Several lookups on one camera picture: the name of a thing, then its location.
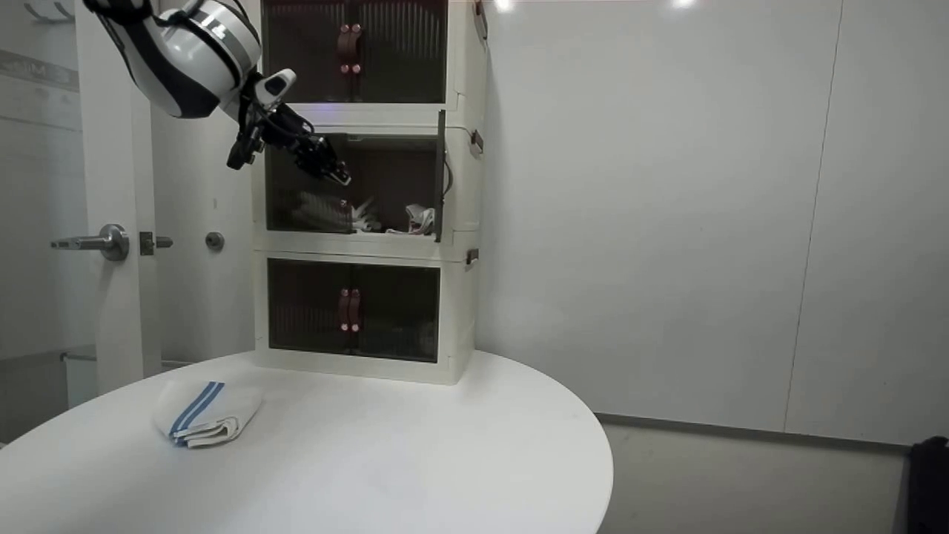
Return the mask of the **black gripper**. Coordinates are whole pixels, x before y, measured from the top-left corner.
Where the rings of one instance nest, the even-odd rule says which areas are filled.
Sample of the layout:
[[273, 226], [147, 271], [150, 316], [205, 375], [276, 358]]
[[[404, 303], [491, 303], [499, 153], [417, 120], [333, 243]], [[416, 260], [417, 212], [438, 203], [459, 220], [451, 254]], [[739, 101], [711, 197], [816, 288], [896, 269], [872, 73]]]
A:
[[273, 73], [251, 71], [245, 77], [236, 92], [236, 105], [230, 108], [236, 138], [229, 148], [229, 166], [239, 169], [251, 163], [263, 145], [276, 145], [287, 150], [301, 172], [316, 172], [338, 185], [350, 185], [353, 175], [346, 159], [315, 131], [307, 119], [284, 102], [294, 83], [294, 67], [279, 67]]

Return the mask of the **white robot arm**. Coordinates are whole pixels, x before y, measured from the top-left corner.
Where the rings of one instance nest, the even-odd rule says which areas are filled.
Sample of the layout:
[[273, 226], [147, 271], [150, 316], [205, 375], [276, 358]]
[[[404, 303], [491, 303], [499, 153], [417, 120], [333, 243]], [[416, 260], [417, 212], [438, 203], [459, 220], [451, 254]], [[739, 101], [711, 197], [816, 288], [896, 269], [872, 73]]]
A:
[[353, 180], [334, 145], [287, 102], [295, 71], [261, 71], [261, 33], [239, 0], [186, 0], [166, 10], [156, 10], [153, 0], [83, 0], [83, 4], [150, 102], [174, 119], [206, 119], [221, 108], [236, 123], [229, 169], [279, 148], [312, 178], [341, 185]]

